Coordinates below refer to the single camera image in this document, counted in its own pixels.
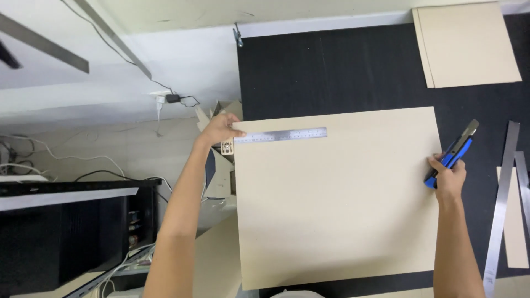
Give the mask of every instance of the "black cutting mat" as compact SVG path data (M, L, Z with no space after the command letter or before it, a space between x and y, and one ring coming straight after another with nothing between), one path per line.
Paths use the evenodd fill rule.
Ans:
M483 274L496 167L509 120L521 123L517 149L530 160L530 14L505 20L523 82L445 89L426 88L413 24L244 38L244 47L238 48L244 119L434 106L442 147L447 147L476 118L480 127L464 156L463 200ZM530 239L527 245L530 250ZM503 242L498 277L529 274L528 269L507 268ZM270 288L260 294L270 297L287 288L346 298L431 286L428 271Z

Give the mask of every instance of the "electrical outlet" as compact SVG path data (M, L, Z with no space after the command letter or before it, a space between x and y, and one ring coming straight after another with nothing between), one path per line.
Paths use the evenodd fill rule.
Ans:
M163 90L163 91L155 91L155 92L149 93L149 95L151 95L154 99L156 99L157 96L164 96L164 95L167 95L167 94L171 94L171 91L170 90Z

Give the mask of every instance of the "cardboard sheet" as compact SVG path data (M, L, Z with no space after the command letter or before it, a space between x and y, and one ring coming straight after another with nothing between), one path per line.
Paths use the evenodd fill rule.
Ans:
M428 88L521 81L497 2L413 8Z
M500 167L497 167L499 179ZM528 253L526 251L525 229L521 211L519 182L515 168L511 171L510 188L508 189L508 205L504 220L504 244L509 268L528 268Z
M433 107L234 123L328 137L236 144L243 289L433 270Z
M234 298L241 285L237 214L195 242L193 298Z

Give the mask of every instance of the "person's left hand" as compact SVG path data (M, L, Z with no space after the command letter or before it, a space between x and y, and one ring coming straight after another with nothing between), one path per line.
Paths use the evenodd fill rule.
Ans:
M244 137L246 133L232 129L232 123L239 122L239 119L233 113L219 114L213 117L210 123L197 137L196 142L200 142L209 147L226 141L231 137Z

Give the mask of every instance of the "metal clamp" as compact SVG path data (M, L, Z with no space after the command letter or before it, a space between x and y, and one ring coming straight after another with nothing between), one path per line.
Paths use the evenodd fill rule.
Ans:
M242 48L243 47L243 40L241 40L241 32L239 32L239 28L237 27L237 22L234 23L235 29L232 29L234 32L234 38L235 42L237 43L237 46Z

